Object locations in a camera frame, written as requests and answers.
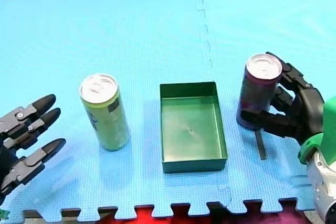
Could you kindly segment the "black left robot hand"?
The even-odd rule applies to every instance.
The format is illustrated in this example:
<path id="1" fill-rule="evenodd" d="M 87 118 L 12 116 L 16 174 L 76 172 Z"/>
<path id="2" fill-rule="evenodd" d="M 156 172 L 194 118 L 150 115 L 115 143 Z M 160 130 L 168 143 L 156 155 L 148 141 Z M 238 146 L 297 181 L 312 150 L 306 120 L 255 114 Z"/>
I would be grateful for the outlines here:
<path id="1" fill-rule="evenodd" d="M 58 138 L 29 156 L 16 155 L 18 150 L 32 147 L 59 118 L 61 109 L 51 108 L 55 102 L 56 96 L 49 94 L 1 117 L 1 202 L 19 185 L 35 178 L 65 145 L 66 140 Z"/>

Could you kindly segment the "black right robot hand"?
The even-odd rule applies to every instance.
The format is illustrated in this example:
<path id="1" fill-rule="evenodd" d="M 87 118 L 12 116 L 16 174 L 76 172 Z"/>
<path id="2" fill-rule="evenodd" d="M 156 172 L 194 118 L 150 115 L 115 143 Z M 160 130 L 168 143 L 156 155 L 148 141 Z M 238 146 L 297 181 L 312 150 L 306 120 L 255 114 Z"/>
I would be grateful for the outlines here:
<path id="1" fill-rule="evenodd" d="M 320 91 L 292 64 L 271 52 L 247 60 L 237 109 L 241 126 L 303 145 L 322 133 L 323 105 Z"/>

